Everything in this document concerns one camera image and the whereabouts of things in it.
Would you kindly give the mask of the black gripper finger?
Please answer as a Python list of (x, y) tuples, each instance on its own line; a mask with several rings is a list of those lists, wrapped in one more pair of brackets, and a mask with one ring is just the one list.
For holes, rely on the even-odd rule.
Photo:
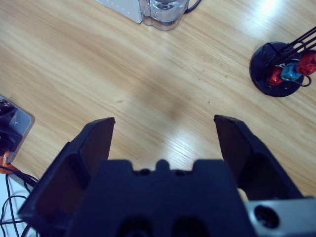
[(114, 125), (114, 118), (86, 124), (36, 183), (18, 215), (40, 236), (66, 232), (100, 162), (109, 157)]
[(267, 146), (243, 121), (215, 115), (214, 122), (222, 157), (249, 200), (303, 198)]

